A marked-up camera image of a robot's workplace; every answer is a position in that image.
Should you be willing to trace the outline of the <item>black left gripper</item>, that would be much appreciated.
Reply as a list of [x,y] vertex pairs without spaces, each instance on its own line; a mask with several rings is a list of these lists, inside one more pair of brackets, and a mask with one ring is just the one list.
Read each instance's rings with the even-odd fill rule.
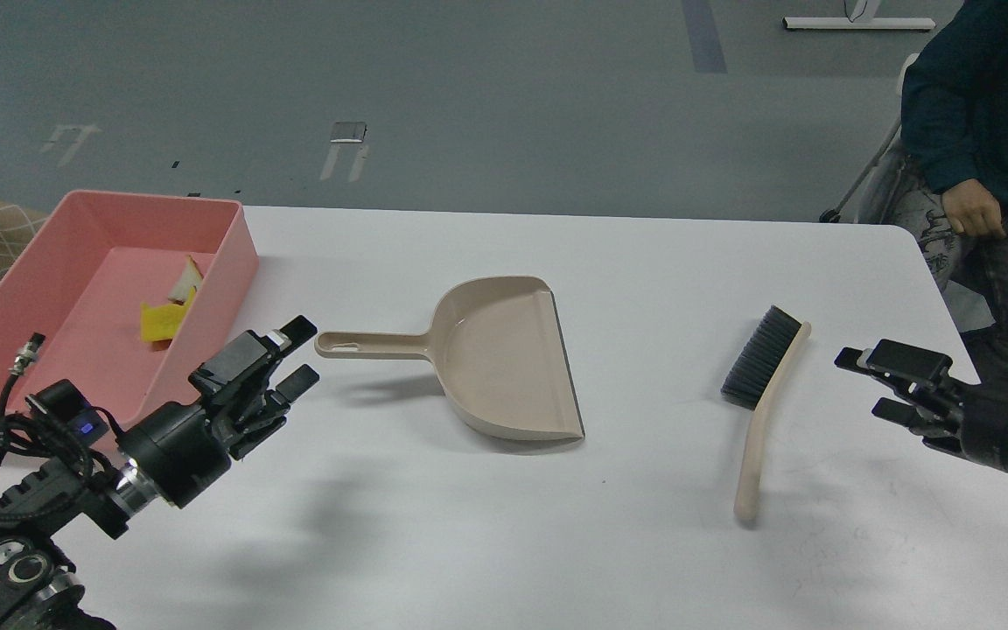
[[269,389],[276,368],[317,331],[297,316],[267,334],[240,333],[188,374],[196,402],[166,402],[119,437],[120,452],[157,497],[184,509],[281,430],[293,403],[320,382],[303,364]]

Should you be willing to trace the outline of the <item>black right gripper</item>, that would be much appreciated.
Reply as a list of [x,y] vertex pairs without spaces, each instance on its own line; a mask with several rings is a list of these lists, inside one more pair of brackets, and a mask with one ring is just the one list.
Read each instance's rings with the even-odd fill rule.
[[[944,353],[891,339],[841,348],[835,358],[837,368],[903,392],[940,389],[953,363]],[[1008,384],[956,384],[955,407],[880,398],[871,414],[924,438],[932,450],[1008,474]]]

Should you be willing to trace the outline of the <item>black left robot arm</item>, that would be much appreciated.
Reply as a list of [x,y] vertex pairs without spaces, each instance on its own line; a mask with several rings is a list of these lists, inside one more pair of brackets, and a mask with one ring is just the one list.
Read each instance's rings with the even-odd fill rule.
[[84,515],[120,537],[152,500],[183,509],[284,426],[319,382],[304,364],[276,386],[287,356],[316,336],[307,318],[245,331],[192,371],[195,402],[166,402],[123,428],[62,379],[0,409],[0,629],[109,629],[81,610],[84,585],[53,541]]

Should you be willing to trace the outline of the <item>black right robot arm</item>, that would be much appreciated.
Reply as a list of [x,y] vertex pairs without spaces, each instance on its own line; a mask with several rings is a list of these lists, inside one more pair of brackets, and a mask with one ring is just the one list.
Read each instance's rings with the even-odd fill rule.
[[864,350],[845,347],[835,363],[892,391],[873,406],[876,418],[933,451],[1008,474],[1008,382],[960,381],[949,374],[946,354],[891,339]]

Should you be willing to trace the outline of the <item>person's hand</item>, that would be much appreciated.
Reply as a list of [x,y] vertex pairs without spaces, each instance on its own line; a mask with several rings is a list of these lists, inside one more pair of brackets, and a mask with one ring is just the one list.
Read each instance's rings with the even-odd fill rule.
[[941,193],[941,208],[957,235],[975,239],[1004,239],[1001,206],[979,179],[964,180]]

